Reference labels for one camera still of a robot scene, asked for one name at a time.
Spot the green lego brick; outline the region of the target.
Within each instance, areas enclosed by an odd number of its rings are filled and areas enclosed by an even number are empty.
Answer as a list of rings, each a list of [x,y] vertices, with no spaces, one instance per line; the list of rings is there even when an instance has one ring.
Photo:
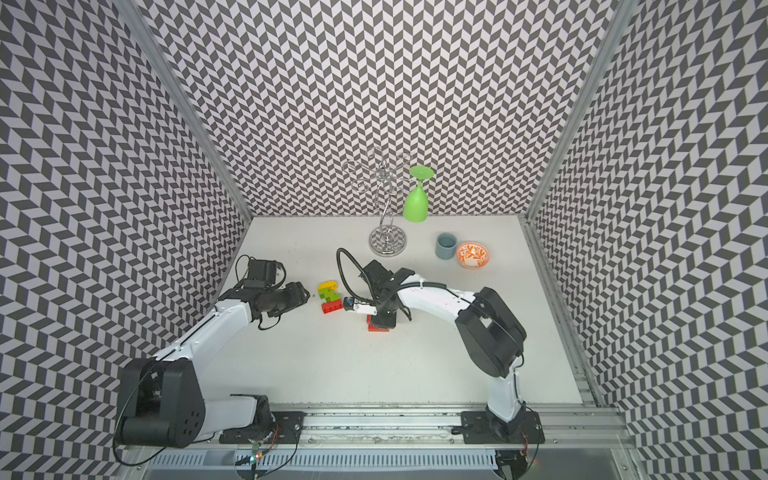
[[[341,296],[335,290],[329,288],[319,289],[318,295],[324,303],[331,303],[341,299]]]

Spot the red long lego brick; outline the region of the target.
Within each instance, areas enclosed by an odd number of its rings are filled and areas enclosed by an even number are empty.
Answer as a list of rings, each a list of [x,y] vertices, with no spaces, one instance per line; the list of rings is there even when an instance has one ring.
[[[368,329],[369,332],[382,332],[382,333],[386,333],[386,332],[390,331],[390,329],[388,329],[388,328],[378,328],[378,327],[374,326],[373,323],[372,323],[372,317],[370,315],[368,315],[366,317],[366,324],[367,324],[367,329]]]
[[[339,310],[344,309],[343,301],[341,299],[337,299],[334,301],[325,302],[321,305],[322,311],[324,314],[333,313]]]

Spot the yellow long lego brick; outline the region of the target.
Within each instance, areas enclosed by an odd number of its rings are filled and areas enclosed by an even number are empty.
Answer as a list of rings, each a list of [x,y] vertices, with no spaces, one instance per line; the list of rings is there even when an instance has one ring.
[[[325,282],[323,282],[323,283],[318,285],[318,290],[331,290],[331,291],[335,291],[337,289],[338,289],[338,284],[337,284],[336,281],[333,281],[333,280],[325,281]]]

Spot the red long lego brick front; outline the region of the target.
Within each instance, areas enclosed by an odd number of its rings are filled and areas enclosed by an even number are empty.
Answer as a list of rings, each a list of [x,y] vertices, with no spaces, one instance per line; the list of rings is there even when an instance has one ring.
[[[388,328],[378,328],[378,327],[374,326],[373,323],[372,323],[372,317],[370,315],[368,315],[366,317],[366,324],[367,324],[367,329],[368,329],[369,332],[382,332],[382,333],[386,333],[386,332],[390,331],[390,329],[388,329]]]

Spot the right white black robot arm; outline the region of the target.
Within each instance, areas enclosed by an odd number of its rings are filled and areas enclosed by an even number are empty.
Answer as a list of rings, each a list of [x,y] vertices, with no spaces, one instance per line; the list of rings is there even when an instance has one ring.
[[[407,268],[392,272],[376,260],[362,268],[360,277],[370,297],[359,303],[372,308],[372,327],[390,330],[397,325],[399,313],[410,317],[415,310],[446,321],[456,328],[474,365],[487,376],[486,409],[491,418],[511,424],[522,417],[517,369],[524,364],[527,333],[495,290],[460,291]]]

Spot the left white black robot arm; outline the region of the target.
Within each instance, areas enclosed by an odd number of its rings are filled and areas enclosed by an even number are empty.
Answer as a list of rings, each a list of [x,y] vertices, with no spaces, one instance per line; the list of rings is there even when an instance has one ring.
[[[273,435],[276,421],[264,395],[207,399],[199,376],[238,333],[264,315],[280,318],[310,293],[299,282],[280,289],[244,288],[222,294],[190,331],[149,358],[131,360],[120,373],[114,443],[185,448],[208,434],[254,431]]]

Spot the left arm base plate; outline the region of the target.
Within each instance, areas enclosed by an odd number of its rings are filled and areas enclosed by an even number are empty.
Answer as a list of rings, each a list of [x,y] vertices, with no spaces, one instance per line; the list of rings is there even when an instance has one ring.
[[[304,427],[303,411],[277,411],[258,414],[245,427],[226,429],[218,436],[220,444],[257,444],[266,446],[296,444]]]

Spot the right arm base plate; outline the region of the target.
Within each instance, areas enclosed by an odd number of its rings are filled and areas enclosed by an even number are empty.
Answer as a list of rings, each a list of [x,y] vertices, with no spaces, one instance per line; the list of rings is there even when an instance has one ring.
[[[522,409],[511,421],[503,421],[489,410],[463,411],[461,423],[451,428],[465,444],[543,444],[545,434],[539,415]]]

